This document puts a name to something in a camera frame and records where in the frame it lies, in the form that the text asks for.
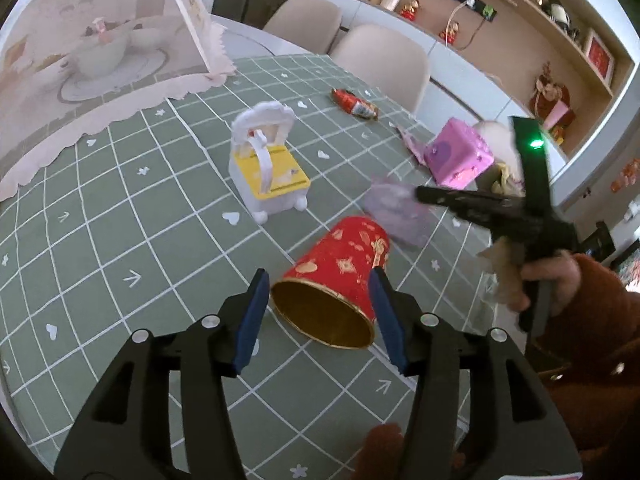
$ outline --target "human hand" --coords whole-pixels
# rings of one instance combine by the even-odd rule
[[[520,271],[522,279],[526,282],[539,280],[551,280],[555,282],[554,300],[551,305],[551,315],[557,316],[571,303],[580,288],[582,275],[580,266],[567,251],[561,251],[553,258],[543,258],[535,262],[524,264]],[[524,312],[531,306],[530,299],[521,292],[514,298],[509,309],[514,312]]]

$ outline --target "gold tin rim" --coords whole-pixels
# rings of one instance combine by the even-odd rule
[[[338,300],[340,303],[342,303],[345,306],[347,306],[351,311],[353,311],[358,317],[360,317],[365,322],[365,324],[367,326],[367,329],[369,330],[369,342],[366,343],[366,345],[362,345],[362,346],[337,345],[337,344],[328,343],[327,341],[323,341],[322,339],[318,338],[317,335],[310,334],[307,330],[301,329],[299,327],[298,323],[294,322],[290,318],[290,316],[281,309],[281,307],[278,305],[278,302],[276,301],[276,298],[275,298],[275,296],[273,294],[273,289],[276,288],[276,286],[282,285],[284,283],[299,283],[301,285],[311,286],[312,288],[315,288],[317,290],[320,290],[321,292],[324,292],[325,294],[327,294],[327,295],[331,296],[332,298],[334,298],[334,300]],[[274,283],[273,285],[271,285],[271,298],[273,299],[273,303],[274,303],[278,313],[289,324],[291,324],[293,327],[295,327],[296,330],[298,330],[300,333],[303,333],[308,338],[311,338],[314,341],[318,341],[319,343],[322,343],[324,345],[330,346],[331,348],[340,348],[340,349],[344,349],[344,350],[365,349],[365,348],[368,348],[369,346],[372,345],[372,343],[373,343],[373,341],[374,341],[374,339],[376,337],[376,332],[375,332],[375,330],[373,328],[373,320],[369,319],[356,304],[354,304],[352,301],[348,300],[344,295],[340,294],[339,292],[335,292],[333,289],[329,288],[326,285],[322,285],[321,283],[312,282],[311,280],[306,280],[305,278],[283,278],[283,279],[277,281],[276,283]]]

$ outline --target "red picture frame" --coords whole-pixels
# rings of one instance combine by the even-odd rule
[[[588,31],[587,38],[584,41],[584,54],[593,69],[600,74],[605,83],[610,86],[616,60],[600,39],[600,36],[598,36],[592,28]]]

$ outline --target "toy chair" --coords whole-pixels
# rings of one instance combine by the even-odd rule
[[[229,175],[258,224],[270,214],[306,209],[311,181],[285,146],[295,121],[291,108],[274,101],[258,103],[231,124]]]

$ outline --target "blue gripper pad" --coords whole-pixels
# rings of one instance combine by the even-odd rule
[[[373,269],[369,274],[369,298],[378,319],[389,360],[401,374],[404,374],[409,361],[404,354],[404,328],[392,306],[395,294],[385,271],[380,267]]]
[[[256,271],[245,295],[248,306],[236,332],[236,357],[232,363],[237,374],[251,360],[262,317],[269,303],[269,275],[264,269]]]

